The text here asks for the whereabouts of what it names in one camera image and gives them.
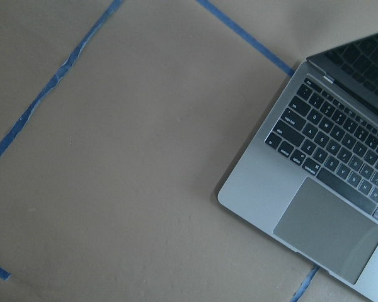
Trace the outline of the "grey laptop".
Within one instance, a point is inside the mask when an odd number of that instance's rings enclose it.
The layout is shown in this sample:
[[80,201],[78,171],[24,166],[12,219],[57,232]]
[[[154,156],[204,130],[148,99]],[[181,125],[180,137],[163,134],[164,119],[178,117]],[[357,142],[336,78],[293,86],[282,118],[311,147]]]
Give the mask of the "grey laptop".
[[217,199],[378,301],[378,33],[300,64]]

